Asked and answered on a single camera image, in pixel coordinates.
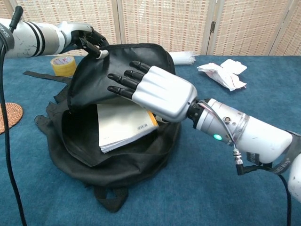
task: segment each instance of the barcode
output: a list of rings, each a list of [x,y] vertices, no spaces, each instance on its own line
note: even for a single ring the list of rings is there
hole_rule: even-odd
[[[145,127],[148,127],[148,125],[147,125],[147,124],[144,124],[144,125],[139,126],[139,127],[138,127],[138,130],[143,129],[143,128],[145,128]]]

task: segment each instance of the book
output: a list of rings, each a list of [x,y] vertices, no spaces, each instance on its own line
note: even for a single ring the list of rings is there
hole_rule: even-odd
[[[107,153],[158,128],[152,112],[123,97],[97,104],[99,147]]]

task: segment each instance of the wall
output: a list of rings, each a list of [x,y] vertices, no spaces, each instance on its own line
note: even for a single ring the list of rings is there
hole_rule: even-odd
[[[16,5],[25,20],[88,23],[110,44],[157,43],[203,55],[300,55],[299,0],[0,0],[0,17],[10,18]]]

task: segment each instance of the wire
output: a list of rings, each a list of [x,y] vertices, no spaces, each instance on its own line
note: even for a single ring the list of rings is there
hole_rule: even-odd
[[[270,168],[264,167],[264,166],[246,166],[244,167],[245,173],[250,173],[255,170],[265,170],[269,171]],[[284,184],[285,191],[286,191],[286,198],[287,198],[287,216],[286,216],[286,225],[290,226],[291,225],[291,219],[292,219],[292,197],[291,194],[288,190],[287,182],[285,178],[282,175],[277,175],[280,177],[282,183]]]
[[[0,52],[0,102],[1,102],[1,109],[2,109],[2,115],[3,115],[3,121],[4,121],[4,134],[5,134],[5,156],[6,156],[6,165],[8,168],[8,174],[10,178],[11,185],[14,189],[14,193],[16,196],[19,213],[21,217],[21,222],[23,226],[27,226],[23,206],[20,198],[20,194],[18,191],[18,187],[14,178],[13,169],[11,166],[11,159],[10,159],[10,143],[9,143],[9,126],[8,126],[8,114],[6,111],[6,105],[5,105],[5,98],[4,98],[4,89],[3,89],[3,63],[4,63],[4,56],[5,56],[6,50],[5,46],[2,45],[1,52]]]
[[[222,126],[224,127],[224,129],[227,132],[227,135],[229,136],[230,140],[233,143],[234,148],[236,149],[236,142],[234,141],[234,138],[229,130],[229,128],[226,126],[226,124],[224,123],[224,121],[220,118],[220,116],[218,116],[218,114],[216,113],[216,111],[209,105],[207,104],[204,100],[200,100],[198,105],[200,105],[201,107],[205,108],[206,110],[208,110],[210,113],[212,113],[217,120],[222,124]]]

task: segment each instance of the black strap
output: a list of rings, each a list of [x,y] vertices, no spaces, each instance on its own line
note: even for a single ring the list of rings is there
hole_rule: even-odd
[[[35,78],[40,78],[40,79],[48,79],[48,80],[54,80],[54,81],[59,81],[59,82],[63,82],[66,84],[69,84],[70,81],[72,80],[71,78],[67,78],[67,77],[63,77],[63,76],[53,76],[50,74],[40,74],[40,73],[36,73],[36,72],[30,72],[30,71],[26,71],[23,74],[25,75],[29,75]]]
[[[66,83],[67,85],[57,94],[55,95],[53,98],[55,99],[56,103],[60,103],[62,101],[64,101],[67,98],[68,95],[68,90],[70,87],[70,83],[71,83],[71,78],[66,78],[63,76],[53,76],[50,74],[40,74],[40,73],[36,73],[36,72],[30,72],[30,71],[26,71],[23,74],[25,75],[29,75],[35,78],[40,78],[40,79],[48,79],[48,80],[53,80],[53,81],[59,81],[62,83]]]
[[[126,187],[113,188],[114,198],[107,198],[107,188],[94,186],[94,195],[96,199],[110,212],[117,212],[128,197],[128,189]]]
[[[293,136],[293,140],[289,147],[286,149],[286,154],[283,160],[270,169],[270,172],[273,172],[275,174],[284,173],[291,166],[295,158],[299,154],[301,154],[301,135],[288,130],[287,132],[289,132]]]

